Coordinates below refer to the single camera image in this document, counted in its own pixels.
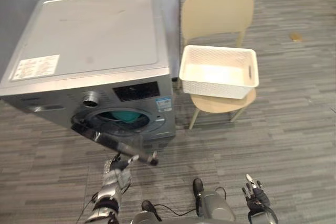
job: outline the washing machine top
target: washing machine top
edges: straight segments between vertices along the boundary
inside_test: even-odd
[[[39,1],[0,83],[0,95],[169,74],[156,0]]]

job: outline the plastic basket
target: plastic basket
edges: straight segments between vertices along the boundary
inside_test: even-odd
[[[188,45],[183,51],[179,78],[185,93],[242,99],[259,85],[256,52]]]

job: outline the chair seat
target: chair seat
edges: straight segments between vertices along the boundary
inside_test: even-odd
[[[209,113],[225,113],[239,110],[250,105],[256,99],[256,95],[256,89],[252,89],[243,99],[208,97],[198,94],[191,94],[190,96],[195,106],[201,111]]]

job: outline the chair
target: chair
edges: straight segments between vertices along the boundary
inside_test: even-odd
[[[241,47],[253,8],[254,0],[186,0],[181,13],[184,45],[193,38],[239,32],[236,47]]]
[[[243,99],[230,99],[222,97],[208,97],[205,95],[191,94],[191,100],[196,106],[195,113],[189,125],[189,130],[194,126],[200,111],[208,113],[225,113],[238,110],[230,119],[234,122],[239,115],[256,99],[256,89],[252,89]]]

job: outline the chair backrest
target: chair backrest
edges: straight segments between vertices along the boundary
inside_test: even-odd
[[[244,31],[253,19],[254,0],[186,0],[182,36],[186,41],[219,33]]]

